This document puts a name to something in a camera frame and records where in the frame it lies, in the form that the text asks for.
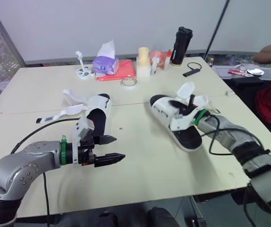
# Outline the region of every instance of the tissue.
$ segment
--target tissue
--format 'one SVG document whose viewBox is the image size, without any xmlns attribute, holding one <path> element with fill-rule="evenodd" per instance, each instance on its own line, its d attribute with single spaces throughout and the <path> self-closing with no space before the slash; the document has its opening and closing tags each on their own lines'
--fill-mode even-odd
<svg viewBox="0 0 271 227">
<path fill-rule="evenodd" d="M 118 68 L 115 44 L 111 40 L 100 48 L 97 57 L 93 60 L 93 70 L 96 72 L 96 77 L 103 77 L 106 74 L 115 75 Z"/>
</svg>

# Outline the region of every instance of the black pole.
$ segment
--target black pole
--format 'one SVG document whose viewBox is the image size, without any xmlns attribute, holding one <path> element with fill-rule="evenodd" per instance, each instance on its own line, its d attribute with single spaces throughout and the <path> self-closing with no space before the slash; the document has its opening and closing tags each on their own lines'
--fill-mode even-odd
<svg viewBox="0 0 271 227">
<path fill-rule="evenodd" d="M 0 21 L 0 33 L 3 36 L 5 42 L 7 43 L 7 45 L 9 46 L 9 48 L 11 49 L 11 51 L 13 52 L 13 55 L 17 58 L 19 64 L 22 67 L 26 67 L 26 64 L 22 58 L 22 56 L 20 55 L 20 53 L 18 52 L 16 46 L 14 45 L 14 43 L 12 42 L 9 34 L 7 33 L 5 27 L 3 26 L 2 22 Z"/>
<path fill-rule="evenodd" d="M 222 22 L 223 16 L 224 16 L 224 14 L 225 14 L 225 12 L 226 12 L 226 9 L 227 9 L 227 6 L 228 6 L 229 2 L 230 2 L 230 0 L 226 0 L 226 2 L 225 2 L 225 5 L 224 5 L 224 7 L 223 7 L 223 9 L 222 9 L 222 13 L 221 13 L 220 18 L 219 18 L 219 20 L 218 20 L 218 22 L 217 22 L 217 26 L 216 26 L 216 28 L 215 28 L 213 34 L 212 34 L 211 40 L 210 40 L 210 42 L 209 42 L 209 44 L 208 44 L 208 47 L 207 47 L 207 49 L 206 49 L 206 52 L 205 52 L 205 54 L 204 54 L 204 58 L 203 58 L 204 60 L 206 60 L 206 58 L 207 58 L 209 49 L 210 49 L 210 47 L 211 47 L 211 45 L 212 45 L 212 43 L 213 43 L 213 40 L 214 40 L 215 37 L 216 37 L 217 30 L 218 30 L 219 27 L 220 27 L 220 24 L 221 24 L 221 22 Z"/>
</svg>

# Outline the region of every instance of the black thermos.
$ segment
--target black thermos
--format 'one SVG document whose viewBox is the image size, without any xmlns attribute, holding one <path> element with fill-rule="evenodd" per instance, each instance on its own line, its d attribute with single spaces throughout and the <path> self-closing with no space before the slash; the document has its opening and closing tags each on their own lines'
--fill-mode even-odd
<svg viewBox="0 0 271 227">
<path fill-rule="evenodd" d="M 180 66 L 187 51 L 189 42 L 192 38 L 192 30 L 184 27 L 179 27 L 176 34 L 175 43 L 173 46 L 172 57 L 170 58 L 171 64 Z"/>
</svg>

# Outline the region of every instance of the roll of tape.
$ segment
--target roll of tape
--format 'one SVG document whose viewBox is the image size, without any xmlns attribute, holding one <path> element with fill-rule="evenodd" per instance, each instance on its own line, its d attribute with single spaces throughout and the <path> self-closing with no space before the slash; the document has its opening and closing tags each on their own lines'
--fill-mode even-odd
<svg viewBox="0 0 271 227">
<path fill-rule="evenodd" d="M 133 89 L 137 84 L 136 78 L 133 77 L 125 77 L 121 80 L 121 86 L 126 89 Z"/>
</svg>

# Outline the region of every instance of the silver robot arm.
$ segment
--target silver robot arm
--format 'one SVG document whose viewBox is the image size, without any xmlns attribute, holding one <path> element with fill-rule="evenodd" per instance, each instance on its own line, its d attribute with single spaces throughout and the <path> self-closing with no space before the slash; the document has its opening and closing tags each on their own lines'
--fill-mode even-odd
<svg viewBox="0 0 271 227">
<path fill-rule="evenodd" d="M 72 163 L 106 166 L 125 157 L 118 153 L 94 155 L 95 144 L 108 144 L 116 138 L 91 136 L 93 130 L 92 121 L 82 117 L 73 131 L 72 143 L 67 143 L 65 137 L 61 141 L 39 141 L 0 160 L 0 227 L 14 224 L 23 197 L 40 174 Z"/>
<path fill-rule="evenodd" d="M 220 129 L 245 128 L 235 125 L 223 116 L 216 116 L 220 120 Z M 204 133 L 216 130 L 215 118 L 203 116 L 198 120 L 197 127 Z M 271 212 L 271 155 L 255 142 L 255 139 L 240 131 L 220 131 L 216 140 L 227 148 L 240 162 L 250 180 L 250 193 L 256 196 L 257 201 Z"/>
</svg>

